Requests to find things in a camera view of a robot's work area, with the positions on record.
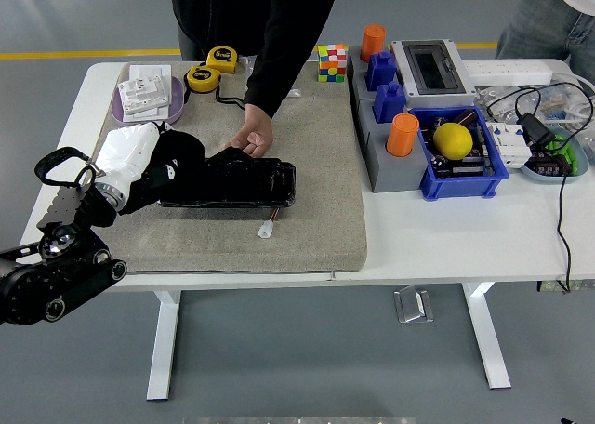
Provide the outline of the person's left hand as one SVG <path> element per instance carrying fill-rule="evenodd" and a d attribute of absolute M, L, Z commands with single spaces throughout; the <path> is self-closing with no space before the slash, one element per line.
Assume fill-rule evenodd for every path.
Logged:
<path fill-rule="evenodd" d="M 244 124 L 225 147 L 233 147 L 253 158 L 260 158 L 272 144 L 271 118 L 258 106 L 247 103 L 244 109 Z"/>

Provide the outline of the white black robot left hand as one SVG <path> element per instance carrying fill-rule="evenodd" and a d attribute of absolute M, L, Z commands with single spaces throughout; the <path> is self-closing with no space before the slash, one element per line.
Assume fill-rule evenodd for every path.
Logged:
<path fill-rule="evenodd" d="M 104 173 L 98 182 L 118 192 L 128 192 L 147 168 L 160 136 L 171 129 L 166 122 L 149 122 L 110 131 L 96 159 L 99 170 Z"/>

